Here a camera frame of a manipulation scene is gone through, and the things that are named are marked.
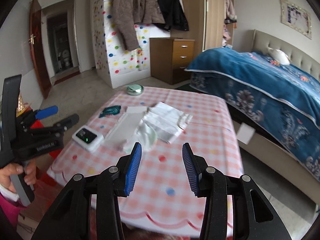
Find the left hand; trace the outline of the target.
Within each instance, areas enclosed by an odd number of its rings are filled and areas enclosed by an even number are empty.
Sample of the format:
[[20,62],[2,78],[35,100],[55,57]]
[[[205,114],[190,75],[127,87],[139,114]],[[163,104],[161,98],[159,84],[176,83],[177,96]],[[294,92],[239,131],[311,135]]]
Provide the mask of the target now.
[[3,169],[1,169],[1,185],[5,189],[13,193],[16,193],[13,183],[11,182],[10,176],[19,175],[22,173],[25,173],[24,181],[26,182],[26,184],[34,185],[36,183],[36,160],[31,159],[26,168],[15,163],[11,163]]

